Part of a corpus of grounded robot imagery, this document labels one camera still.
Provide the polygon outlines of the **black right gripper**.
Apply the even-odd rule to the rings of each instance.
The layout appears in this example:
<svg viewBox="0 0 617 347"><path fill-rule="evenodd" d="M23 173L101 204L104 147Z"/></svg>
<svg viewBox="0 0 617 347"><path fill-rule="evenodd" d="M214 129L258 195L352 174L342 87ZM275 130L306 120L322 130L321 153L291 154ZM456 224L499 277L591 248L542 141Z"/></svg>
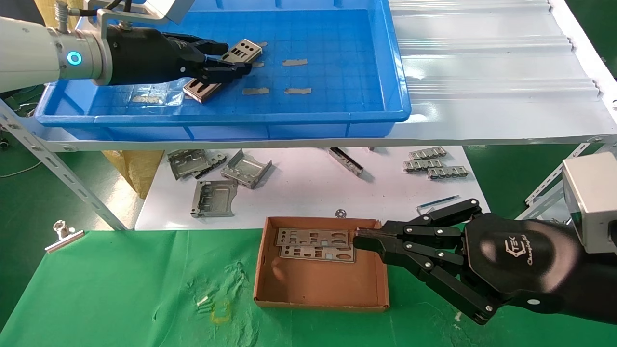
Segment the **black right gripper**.
<svg viewBox="0 0 617 347"><path fill-rule="evenodd" d="M469 199L412 220L358 228L353 241L357 249L378 254L384 264L406 269L472 321L486 325L496 305L457 279L463 258L403 241L460 238L463 231L456 226L464 222L467 263L496 301L537 313L567 311L566 286L581 259L581 245L575 232L564 226L482 215L478 200Z"/></svg>

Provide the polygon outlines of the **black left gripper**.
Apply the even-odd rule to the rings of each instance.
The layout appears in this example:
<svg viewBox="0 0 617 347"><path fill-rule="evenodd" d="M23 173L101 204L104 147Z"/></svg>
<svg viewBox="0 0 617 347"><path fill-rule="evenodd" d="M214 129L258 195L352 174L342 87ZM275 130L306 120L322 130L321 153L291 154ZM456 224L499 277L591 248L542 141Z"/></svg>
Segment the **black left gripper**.
<svg viewBox="0 0 617 347"><path fill-rule="evenodd" d="M106 41L111 67L103 84L145 85L194 78L204 85L226 84L248 75L251 62L206 61L205 55L223 55L228 44L194 35L133 27L108 26Z"/></svg>

